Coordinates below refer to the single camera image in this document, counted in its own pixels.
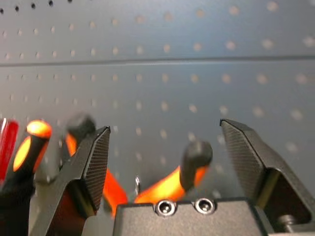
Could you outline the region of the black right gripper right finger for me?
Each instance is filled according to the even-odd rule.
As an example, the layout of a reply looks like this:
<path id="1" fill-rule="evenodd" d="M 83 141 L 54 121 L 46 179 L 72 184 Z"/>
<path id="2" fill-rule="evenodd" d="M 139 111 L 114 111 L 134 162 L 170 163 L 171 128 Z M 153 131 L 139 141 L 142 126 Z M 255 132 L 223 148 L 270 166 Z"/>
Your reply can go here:
<path id="1" fill-rule="evenodd" d="M 228 155 L 243 192 L 267 225 L 314 225 L 315 199 L 284 158 L 249 126 L 221 119 Z"/>

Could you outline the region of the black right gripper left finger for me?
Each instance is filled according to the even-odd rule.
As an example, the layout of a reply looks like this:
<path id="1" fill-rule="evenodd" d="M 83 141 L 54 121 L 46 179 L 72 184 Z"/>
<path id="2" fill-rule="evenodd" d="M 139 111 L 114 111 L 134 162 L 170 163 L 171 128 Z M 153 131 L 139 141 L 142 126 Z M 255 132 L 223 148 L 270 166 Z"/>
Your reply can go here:
<path id="1" fill-rule="evenodd" d="M 86 220 L 95 216 L 102 199 L 110 127 L 104 126 L 83 139 L 63 165 L 45 198 L 31 236 L 80 236 Z"/>

